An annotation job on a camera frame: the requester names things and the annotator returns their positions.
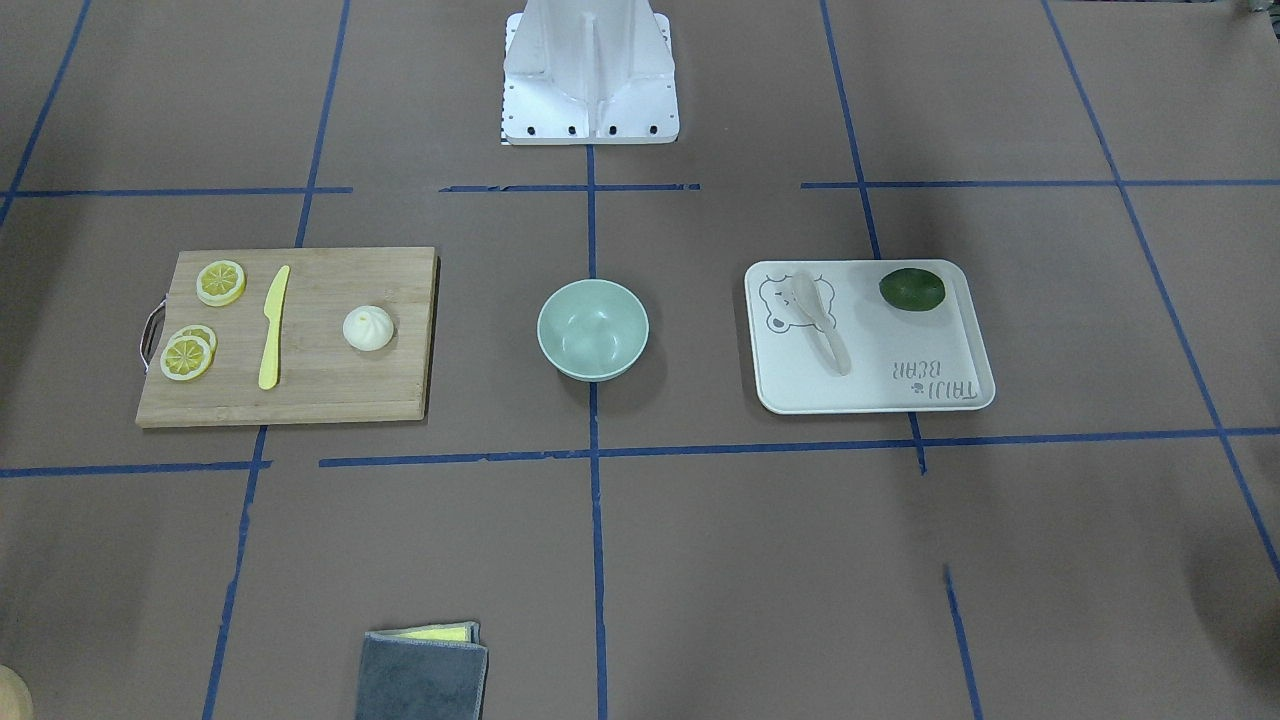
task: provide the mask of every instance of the cutting board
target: cutting board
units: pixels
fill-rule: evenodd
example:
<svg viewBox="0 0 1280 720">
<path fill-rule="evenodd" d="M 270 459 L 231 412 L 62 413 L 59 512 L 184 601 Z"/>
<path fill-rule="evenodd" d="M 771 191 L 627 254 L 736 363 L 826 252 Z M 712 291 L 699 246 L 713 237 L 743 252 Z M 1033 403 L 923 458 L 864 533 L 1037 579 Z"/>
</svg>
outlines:
<svg viewBox="0 0 1280 720">
<path fill-rule="evenodd" d="M 223 307 L 196 297 L 196 275 L 214 260 L 244 268 L 244 293 Z M 259 389 L 266 342 L 262 304 L 280 265 L 289 283 L 280 316 L 280 382 Z M 198 250 L 178 255 L 157 348 L 183 325 L 209 325 L 218 348 L 209 370 L 188 382 L 160 372 L 160 350 L 142 386 L 143 428 L 421 420 L 435 318 L 434 247 Z M 347 345 L 342 322 L 361 305 L 392 316 L 381 350 Z"/>
</svg>

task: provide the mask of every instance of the light green bowl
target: light green bowl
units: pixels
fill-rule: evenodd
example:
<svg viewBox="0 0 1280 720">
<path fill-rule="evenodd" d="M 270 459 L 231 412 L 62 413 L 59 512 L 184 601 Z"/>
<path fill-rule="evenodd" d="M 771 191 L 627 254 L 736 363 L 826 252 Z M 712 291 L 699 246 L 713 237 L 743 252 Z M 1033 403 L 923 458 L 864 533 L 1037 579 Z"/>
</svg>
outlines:
<svg viewBox="0 0 1280 720">
<path fill-rule="evenodd" d="M 627 288 L 586 279 L 557 290 L 538 314 L 538 345 L 556 369 L 582 382 L 626 372 L 649 341 L 649 315 Z"/>
</svg>

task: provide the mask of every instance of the green avocado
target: green avocado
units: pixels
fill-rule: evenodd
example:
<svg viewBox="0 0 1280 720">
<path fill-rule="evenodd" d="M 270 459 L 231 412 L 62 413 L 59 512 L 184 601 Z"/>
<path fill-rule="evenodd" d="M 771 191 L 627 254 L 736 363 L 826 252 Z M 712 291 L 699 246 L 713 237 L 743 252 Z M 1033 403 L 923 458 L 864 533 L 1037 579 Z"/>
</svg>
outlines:
<svg viewBox="0 0 1280 720">
<path fill-rule="evenodd" d="M 881 296 L 899 310 L 933 310 L 947 297 L 942 278 L 920 268 L 901 268 L 881 278 Z"/>
</svg>

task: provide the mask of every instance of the metal handle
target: metal handle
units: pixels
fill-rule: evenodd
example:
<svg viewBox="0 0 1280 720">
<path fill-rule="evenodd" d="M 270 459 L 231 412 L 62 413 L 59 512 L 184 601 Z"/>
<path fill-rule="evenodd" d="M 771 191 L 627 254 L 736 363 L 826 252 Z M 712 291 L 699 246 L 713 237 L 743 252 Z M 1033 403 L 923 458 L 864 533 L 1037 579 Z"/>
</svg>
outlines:
<svg viewBox="0 0 1280 720">
<path fill-rule="evenodd" d="M 156 351 L 156 333 L 164 322 L 164 306 L 168 302 L 169 296 L 165 295 L 160 305 L 156 305 L 156 309 L 147 315 L 147 324 L 142 328 L 142 340 L 138 341 L 138 356 L 142 357 L 143 374 L 151 372 L 151 356 Z"/>
</svg>

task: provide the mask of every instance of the plastic spoon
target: plastic spoon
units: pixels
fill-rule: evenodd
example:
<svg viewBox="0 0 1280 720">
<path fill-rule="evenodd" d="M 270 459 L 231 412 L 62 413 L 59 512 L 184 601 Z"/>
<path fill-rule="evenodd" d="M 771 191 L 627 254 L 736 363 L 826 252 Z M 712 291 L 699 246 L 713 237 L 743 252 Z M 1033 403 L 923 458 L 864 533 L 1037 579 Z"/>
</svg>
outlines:
<svg viewBox="0 0 1280 720">
<path fill-rule="evenodd" d="M 795 295 L 800 311 L 813 320 L 814 327 L 827 338 L 832 359 L 836 361 L 836 374 L 847 375 L 852 369 L 849 350 L 840 333 L 836 332 L 836 324 L 831 320 L 831 315 L 823 310 L 822 297 L 818 296 L 818 286 L 813 275 L 805 270 L 796 270 L 791 275 L 791 292 Z"/>
</svg>

